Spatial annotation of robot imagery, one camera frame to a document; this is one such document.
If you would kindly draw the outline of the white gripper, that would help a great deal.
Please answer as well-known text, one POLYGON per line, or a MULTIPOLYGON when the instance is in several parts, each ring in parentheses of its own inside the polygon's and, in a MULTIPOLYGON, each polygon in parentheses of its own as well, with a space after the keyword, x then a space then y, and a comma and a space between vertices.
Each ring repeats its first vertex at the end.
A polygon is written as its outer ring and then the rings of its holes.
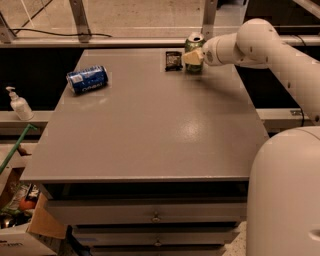
POLYGON ((209 66, 221 66, 218 58, 218 43, 220 37, 214 37, 204 43, 202 49, 197 48, 183 55, 183 61, 189 65, 201 65, 204 62, 209 66))

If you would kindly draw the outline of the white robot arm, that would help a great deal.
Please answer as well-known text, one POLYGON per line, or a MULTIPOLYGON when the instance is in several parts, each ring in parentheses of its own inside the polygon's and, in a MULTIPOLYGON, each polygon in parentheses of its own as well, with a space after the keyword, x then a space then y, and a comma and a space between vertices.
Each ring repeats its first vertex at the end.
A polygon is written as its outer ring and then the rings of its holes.
POLYGON ((186 51, 186 64, 265 68, 256 106, 293 107, 309 119, 268 139, 255 156, 247 197, 246 256, 320 256, 320 63, 268 21, 244 22, 186 51))

